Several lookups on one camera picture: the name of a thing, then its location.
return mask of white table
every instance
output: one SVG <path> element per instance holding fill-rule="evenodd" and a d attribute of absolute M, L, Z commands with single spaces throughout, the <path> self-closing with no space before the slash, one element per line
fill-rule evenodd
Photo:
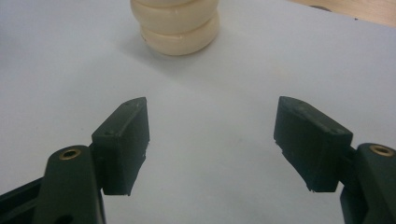
<path fill-rule="evenodd" d="M 309 192 L 273 140 L 277 99 L 307 101 L 396 147 L 396 29 L 279 0 L 222 0 L 206 49 L 160 55 L 128 1 L 0 2 L 0 194 L 88 145 L 146 96 L 151 142 L 107 223 L 343 223 L 339 193 Z"/>

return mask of stacked rings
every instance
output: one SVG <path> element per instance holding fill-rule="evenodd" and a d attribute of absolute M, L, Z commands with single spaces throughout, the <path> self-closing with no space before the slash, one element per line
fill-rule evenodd
<path fill-rule="evenodd" d="M 168 55 L 193 53 L 219 30 L 219 0 L 131 0 L 141 34 L 153 49 Z"/>

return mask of brown wood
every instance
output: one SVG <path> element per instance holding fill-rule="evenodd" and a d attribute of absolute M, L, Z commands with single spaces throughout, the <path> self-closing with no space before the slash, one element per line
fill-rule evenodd
<path fill-rule="evenodd" d="M 306 6 L 325 7 L 359 20 L 396 27 L 396 0 L 290 0 Z"/>

